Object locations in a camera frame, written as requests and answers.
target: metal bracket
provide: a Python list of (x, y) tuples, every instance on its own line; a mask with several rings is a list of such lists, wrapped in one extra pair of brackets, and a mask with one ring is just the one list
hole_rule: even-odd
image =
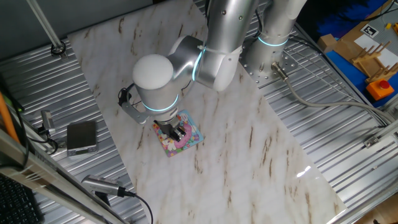
[(383, 139), (391, 136), (392, 134), (398, 132), (398, 120), (394, 121), (387, 127), (383, 128), (382, 130), (378, 131), (373, 137), (366, 140), (363, 144), (370, 148), (371, 146), (381, 142)]
[(364, 144), (367, 148), (370, 148), (371, 146), (373, 146), (376, 143), (379, 143), (379, 139), (375, 136), (371, 137), (366, 142), (364, 142)]

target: black cable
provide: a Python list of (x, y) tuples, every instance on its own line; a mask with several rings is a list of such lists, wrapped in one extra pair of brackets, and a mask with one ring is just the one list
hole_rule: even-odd
[(14, 108), (15, 113), (17, 114), (17, 117), (18, 117), (18, 120), (19, 120), (19, 124), (20, 124), (21, 129), (22, 129), (22, 136), (19, 136), (20, 137), (19, 140), (20, 141), (23, 140), (23, 141), (21, 141), (21, 144), (24, 142), (25, 143), (25, 148), (26, 148), (24, 162), (22, 163), (22, 170), (23, 170), (23, 169), (25, 169), (25, 166), (26, 166), (27, 161), (29, 159), (29, 141), (28, 141), (27, 135), (26, 135), (26, 129), (25, 129), (24, 120), (22, 119), (22, 116), (21, 116), (21, 114), (19, 112), (19, 109), (16, 106), (17, 105), (16, 100), (13, 99), (13, 98), (11, 98), (10, 100), (11, 100), (11, 103), (12, 103), (12, 107)]
[(257, 38), (257, 37), (259, 37), (261, 35), (261, 32), (262, 32), (262, 22), (261, 22), (260, 15), (259, 15), (259, 12), (257, 11), (257, 9), (255, 10), (255, 13), (256, 13), (256, 16), (257, 16), (257, 20), (259, 21), (259, 27), (257, 28), (257, 33), (254, 34), (253, 37)]
[(374, 17), (372, 17), (372, 18), (368, 18), (368, 19), (363, 19), (363, 20), (361, 20), (361, 19), (350, 19), (349, 17), (347, 17), (347, 16), (345, 16), (345, 15), (341, 15), (341, 14), (337, 14), (337, 16), (338, 16), (340, 19), (342, 19), (342, 20), (344, 20), (344, 21), (348, 21), (348, 22), (369, 22), (369, 21), (373, 21), (373, 20), (375, 20), (375, 19), (378, 19), (378, 18), (380, 18), (381, 16), (383, 16), (383, 15), (385, 15), (385, 14), (387, 14), (387, 13), (394, 12), (394, 11), (398, 10), (398, 9), (394, 9), (394, 10), (391, 10), (391, 11), (390, 11), (390, 9), (392, 8), (392, 6), (394, 5), (395, 2), (397, 2), (397, 0), (394, 0), (394, 1), (392, 2), (392, 4), (390, 5), (390, 7), (387, 9), (386, 12), (380, 13), (379, 15), (374, 16)]
[(31, 141), (33, 141), (33, 142), (37, 142), (37, 143), (41, 143), (41, 144), (45, 144), (45, 143), (52, 143), (53, 144), (53, 148), (54, 148), (54, 151), (52, 151), (49, 155), (51, 156), (51, 155), (54, 155), (57, 151), (58, 151), (58, 143), (56, 142), (56, 141), (54, 141), (53, 139), (51, 139), (50, 138), (50, 135), (47, 135), (47, 140), (45, 140), (45, 141), (39, 141), (39, 140), (36, 140), (36, 139), (32, 139), (32, 138), (29, 138)]
[(149, 213), (150, 213), (150, 223), (151, 223), (151, 224), (154, 223), (154, 216), (153, 216), (153, 214), (152, 214), (152, 210), (150, 209), (150, 206), (148, 205), (148, 203), (147, 203), (142, 197), (138, 196), (138, 195), (135, 194), (135, 193), (128, 192), (128, 191), (125, 191), (124, 195), (125, 195), (125, 196), (129, 196), (129, 197), (136, 197), (136, 198), (138, 198), (141, 202), (144, 202), (144, 204), (147, 206), (147, 208), (148, 208), (148, 210), (149, 210)]
[(189, 84), (191, 84), (191, 80), (189, 80), (188, 85), (186, 85), (186, 87), (182, 88), (181, 91), (188, 88)]
[(305, 39), (303, 39), (301, 37), (296, 37), (294, 35), (291, 35), (291, 37), (292, 38), (290, 38), (289, 40), (294, 41), (296, 43), (300, 43), (300, 44), (306, 45), (306, 46), (312, 48), (313, 50), (317, 51), (318, 53), (323, 54), (316, 46), (314, 46), (313, 44), (309, 43), (307, 40), (305, 40)]

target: metal grating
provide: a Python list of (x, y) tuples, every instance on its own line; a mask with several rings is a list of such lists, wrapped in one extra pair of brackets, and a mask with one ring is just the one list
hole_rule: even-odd
[[(347, 90), (360, 100), (344, 77), (330, 68), (313, 49), (289, 41), (285, 51), (331, 86), (342, 92)], [(297, 93), (308, 101), (350, 100), (302, 67), (290, 72), (289, 79)], [(369, 149), (363, 144), (380, 130), (379, 123), (366, 110), (352, 106), (307, 107), (292, 96), (279, 78), (262, 86), (261, 90), (348, 208), (359, 206), (398, 176), (398, 146), (392, 136)]]
[[(262, 10), (261, 7), (267, 1), (260, 2)], [(203, 12), (204, 1), (195, 3)], [(247, 37), (252, 36), (256, 29), (257, 18), (253, 16)], [(126, 183), (126, 188), (134, 190), (73, 50), (68, 40), (64, 42), (70, 56), (68, 60), (61, 61), (58, 57), (50, 56), (50, 46), (47, 46), (1, 62), (0, 72), (13, 94), (26, 107), (24, 116), (34, 126), (41, 124), (40, 110), (52, 112), (57, 127), (53, 138), (57, 141), (65, 140), (66, 127), (71, 122), (97, 122), (100, 148), (97, 154), (74, 159), (68, 158), (65, 151), (60, 150), (53, 156), (67, 171), (78, 180), (88, 174), (118, 179)], [(312, 49), (293, 42), (289, 42), (288, 47), (286, 51), (289, 54), (329, 84), (342, 91), (334, 81), (338, 78), (338, 82), (353, 96), (361, 98), (355, 95), (356, 92), (345, 82), (344, 77), (326, 65), (324, 59)], [(349, 100), (301, 67), (290, 72), (289, 77), (298, 94), (306, 100), (319, 103)], [(279, 118), (349, 208), (372, 197), (382, 190), (383, 184), (398, 176), (398, 148), (392, 137), (370, 149), (363, 145), (365, 139), (379, 130), (379, 124), (366, 111), (349, 106), (306, 107), (297, 103), (286, 85), (278, 79), (261, 86), (261, 90)], [(36, 198), (46, 223), (89, 223), (84, 217), (42, 195), (37, 194)], [(112, 197), (110, 202), (115, 211), (126, 220), (147, 222), (136, 199)]]
[[(64, 142), (67, 126), (72, 122), (93, 120), (97, 123), (99, 151), (81, 157), (67, 157), (66, 151), (52, 156), (62, 167), (81, 181), (86, 175), (118, 179), (135, 191), (113, 143), (101, 112), (84, 78), (68, 40), (69, 59), (51, 56), (50, 46), (42, 47), (0, 63), (12, 94), (25, 107), (24, 117), (36, 128), (41, 126), (40, 110), (50, 110), (57, 133), (52, 136)], [(84, 217), (43, 195), (35, 195), (45, 216), (45, 223), (91, 223)], [(140, 202), (131, 197), (109, 197), (112, 208), (126, 221), (147, 222)]]

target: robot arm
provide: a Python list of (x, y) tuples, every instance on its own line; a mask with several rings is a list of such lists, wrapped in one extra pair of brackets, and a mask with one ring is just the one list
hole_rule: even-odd
[[(284, 38), (287, 40), (297, 17), (297, 4), (290, 2), (305, 0), (278, 1), (280, 3), (269, 7), (270, 11), (266, 12), (269, 16), (265, 16), (267, 22), (264, 31), (267, 32), (268, 27), (277, 33), (282, 30), (286, 33)], [(205, 43), (190, 36), (180, 37), (167, 57), (147, 55), (135, 64), (132, 79), (146, 112), (138, 112), (130, 105), (129, 88), (121, 92), (119, 105), (138, 123), (143, 124), (148, 117), (154, 117), (163, 133), (179, 141), (185, 134), (176, 117), (178, 103), (183, 100), (182, 90), (190, 88), (196, 81), (216, 91), (223, 91), (231, 83), (257, 5), (258, 0), (210, 0), (207, 15), (209, 32)], [(278, 15), (281, 8), (286, 13), (278, 23), (283, 23), (284, 26), (275, 27), (272, 25), (273, 16)], [(273, 41), (285, 40), (276, 38)], [(255, 52), (254, 56), (258, 57), (260, 53)], [(265, 59), (270, 61), (271, 69), (273, 59), (267, 56)]]

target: marble surface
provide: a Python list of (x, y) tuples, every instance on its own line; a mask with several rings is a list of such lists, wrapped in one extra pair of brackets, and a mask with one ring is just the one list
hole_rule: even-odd
[(202, 38), (204, 24), (194, 3), (176, 0), (68, 36), (154, 223), (328, 222), (346, 207), (242, 66), (225, 91), (194, 84), (180, 109), (205, 140), (171, 158), (151, 121), (137, 124), (120, 109), (137, 59), (167, 55), (180, 35)]

